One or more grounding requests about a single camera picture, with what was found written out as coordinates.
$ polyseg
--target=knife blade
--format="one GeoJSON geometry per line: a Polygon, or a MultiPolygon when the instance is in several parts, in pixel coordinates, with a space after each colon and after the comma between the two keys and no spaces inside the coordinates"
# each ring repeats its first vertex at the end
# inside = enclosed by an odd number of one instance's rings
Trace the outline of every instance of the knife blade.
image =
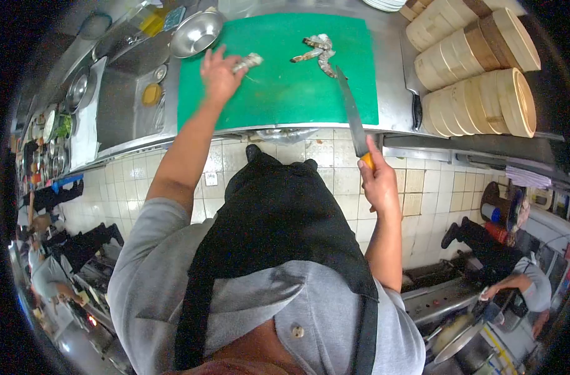
{"type": "Polygon", "coordinates": [[[422,85],[418,76],[416,76],[414,60],[419,52],[412,46],[405,31],[401,31],[400,33],[400,47],[406,89],[412,93],[412,128],[418,130],[422,124],[421,95],[424,96],[428,90],[422,85]]]}
{"type": "Polygon", "coordinates": [[[337,80],[339,81],[341,92],[343,93],[343,101],[346,106],[347,122],[350,124],[351,141],[354,144],[354,151],[360,160],[364,161],[370,169],[374,170],[374,161],[372,161],[368,146],[366,146],[366,133],[362,126],[362,120],[360,119],[356,101],[351,94],[350,86],[347,84],[346,76],[341,71],[341,68],[335,66],[335,70],[337,71],[337,80]]]}

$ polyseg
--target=tiled floor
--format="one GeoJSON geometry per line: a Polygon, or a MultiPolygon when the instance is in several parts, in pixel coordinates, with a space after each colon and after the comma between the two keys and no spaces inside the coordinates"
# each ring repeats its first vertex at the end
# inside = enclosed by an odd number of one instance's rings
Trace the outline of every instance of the tiled floor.
{"type": "MultiPolygon", "coordinates": [[[[195,190],[192,222],[200,223],[213,217],[224,204],[226,184],[246,164],[246,146],[247,142],[232,140],[212,142],[204,173],[215,172],[218,185],[207,186],[202,175],[195,190]]],[[[319,173],[356,233],[360,248],[366,250],[376,214],[369,212],[370,204],[361,188],[349,130],[320,130],[311,139],[294,145],[259,143],[259,147],[283,163],[307,158],[316,160],[319,173]]],[[[117,223],[124,238],[128,238],[164,154],[165,151],[137,154],[85,173],[83,195],[62,204],[66,229],[71,233],[85,232],[101,222],[117,223]]],[[[424,159],[387,157],[386,160],[396,169],[398,177],[404,215],[402,259],[405,268],[453,257],[460,248],[456,241],[446,250],[440,247],[446,229],[454,221],[459,223],[463,216],[481,223],[477,208],[484,187],[490,181],[507,183],[503,172],[454,167],[424,159]]]]}

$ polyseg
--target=vegetables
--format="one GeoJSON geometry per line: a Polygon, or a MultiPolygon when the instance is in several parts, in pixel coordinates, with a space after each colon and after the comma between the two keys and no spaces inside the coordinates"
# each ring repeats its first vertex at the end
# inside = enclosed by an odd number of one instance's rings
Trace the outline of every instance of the vegetables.
{"type": "Polygon", "coordinates": [[[61,114],[60,124],[56,129],[56,137],[67,138],[72,128],[72,118],[70,115],[61,114]]]}

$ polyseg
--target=shirt button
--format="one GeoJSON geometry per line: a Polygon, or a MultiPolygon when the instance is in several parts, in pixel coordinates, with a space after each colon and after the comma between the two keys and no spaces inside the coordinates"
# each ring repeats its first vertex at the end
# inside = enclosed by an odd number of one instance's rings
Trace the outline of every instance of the shirt button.
{"type": "Polygon", "coordinates": [[[295,328],[293,328],[293,331],[291,332],[291,334],[295,338],[304,337],[304,328],[299,327],[299,326],[295,327],[295,328]]]}

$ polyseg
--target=black apron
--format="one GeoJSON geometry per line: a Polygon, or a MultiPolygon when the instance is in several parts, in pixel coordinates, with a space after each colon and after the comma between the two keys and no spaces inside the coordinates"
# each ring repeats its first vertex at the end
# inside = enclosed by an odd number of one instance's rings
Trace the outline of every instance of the black apron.
{"type": "Polygon", "coordinates": [[[379,301],[368,262],[319,174],[307,163],[284,166],[264,153],[233,176],[225,204],[195,253],[174,343],[174,370],[203,363],[214,280],[249,275],[290,260],[330,267],[361,296],[352,373],[370,374],[379,301]]]}

